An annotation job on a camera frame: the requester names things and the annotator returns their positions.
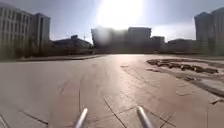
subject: sunlight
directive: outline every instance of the sunlight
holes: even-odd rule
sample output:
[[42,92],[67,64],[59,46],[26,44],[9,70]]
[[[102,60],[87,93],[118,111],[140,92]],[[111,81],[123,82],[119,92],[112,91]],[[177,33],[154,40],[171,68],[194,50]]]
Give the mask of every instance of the sunlight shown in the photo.
[[142,13],[142,0],[103,0],[97,24],[114,29],[126,29],[136,24]]

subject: tall building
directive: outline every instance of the tall building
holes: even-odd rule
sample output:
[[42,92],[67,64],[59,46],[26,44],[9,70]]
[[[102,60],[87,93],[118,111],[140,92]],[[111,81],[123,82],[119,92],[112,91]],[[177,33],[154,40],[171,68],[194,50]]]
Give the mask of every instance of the tall building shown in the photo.
[[203,12],[194,17],[196,40],[202,51],[209,54],[224,54],[224,8],[211,13]]
[[49,42],[50,18],[30,14],[0,2],[0,57],[20,57],[40,52]]

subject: building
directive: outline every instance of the building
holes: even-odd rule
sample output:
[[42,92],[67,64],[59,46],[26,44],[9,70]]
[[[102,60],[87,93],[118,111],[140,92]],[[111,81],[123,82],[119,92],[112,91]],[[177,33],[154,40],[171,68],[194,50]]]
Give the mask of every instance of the building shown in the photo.
[[160,52],[165,43],[165,37],[163,36],[153,36],[150,38],[150,47],[153,51]]
[[44,53],[49,55],[72,55],[91,52],[92,44],[78,38],[77,35],[71,38],[53,41],[53,47]]
[[166,44],[166,50],[174,54],[196,54],[198,53],[198,43],[190,39],[170,40]]
[[194,19],[196,40],[200,42],[202,52],[224,54],[224,8],[200,13]]
[[151,37],[151,28],[146,27],[130,27],[128,28],[128,42],[130,43],[146,43]]
[[0,2],[0,57],[39,53],[49,42],[50,18]]
[[130,27],[127,30],[95,28],[91,30],[94,47],[102,53],[141,53],[147,51],[151,29]]

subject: stone pavement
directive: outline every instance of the stone pavement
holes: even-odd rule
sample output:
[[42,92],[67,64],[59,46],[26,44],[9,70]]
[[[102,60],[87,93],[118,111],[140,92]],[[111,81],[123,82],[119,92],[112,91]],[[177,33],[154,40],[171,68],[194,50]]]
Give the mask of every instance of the stone pavement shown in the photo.
[[144,107],[155,128],[223,127],[224,104],[211,104],[216,96],[168,74],[147,71],[146,58],[110,56],[93,63],[80,82],[79,95],[73,93],[77,92],[75,82],[68,84],[65,97],[58,101],[68,104],[52,112],[61,110],[50,118],[49,127],[73,127],[85,107],[89,109],[87,127],[142,127],[138,105]]
[[11,128],[72,128],[83,108],[87,127],[221,128],[224,104],[186,81],[152,72],[156,55],[110,55],[83,61],[0,64],[0,114]]

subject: metal pole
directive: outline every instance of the metal pole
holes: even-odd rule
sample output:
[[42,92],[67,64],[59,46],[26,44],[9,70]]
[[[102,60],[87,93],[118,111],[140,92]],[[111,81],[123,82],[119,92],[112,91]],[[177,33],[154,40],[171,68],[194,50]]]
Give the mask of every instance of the metal pole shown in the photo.
[[9,124],[6,122],[6,120],[3,118],[1,114],[0,114],[0,122],[3,124],[4,128],[10,128]]
[[140,118],[140,121],[143,125],[143,128],[153,128],[149,118],[147,117],[146,113],[144,112],[144,109],[140,106],[137,107],[137,113],[138,117]]
[[81,113],[81,115],[79,117],[79,120],[78,120],[78,122],[75,125],[75,128],[83,128],[83,126],[85,124],[85,121],[86,121],[87,113],[88,113],[88,109],[85,108],[82,111],[82,113]]

